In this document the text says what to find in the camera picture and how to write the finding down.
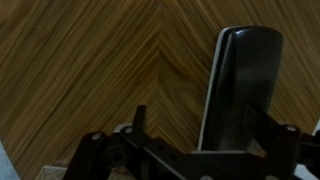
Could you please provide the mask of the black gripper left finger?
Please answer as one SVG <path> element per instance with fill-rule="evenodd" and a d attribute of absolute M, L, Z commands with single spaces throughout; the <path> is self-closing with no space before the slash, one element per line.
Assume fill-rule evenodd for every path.
<path fill-rule="evenodd" d="M 145 129 L 146 106 L 138 105 L 133 120 L 133 131 L 135 133 L 143 133 Z"/>

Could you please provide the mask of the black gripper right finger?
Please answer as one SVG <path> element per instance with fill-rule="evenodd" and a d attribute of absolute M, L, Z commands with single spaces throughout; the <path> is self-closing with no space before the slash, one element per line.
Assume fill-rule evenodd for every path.
<path fill-rule="evenodd" d="M 259 145 L 256 151 L 259 155 L 266 156 L 271 148 L 273 131 L 278 126 L 278 122 L 255 106 L 246 108 L 245 119 L 253 140 Z"/>

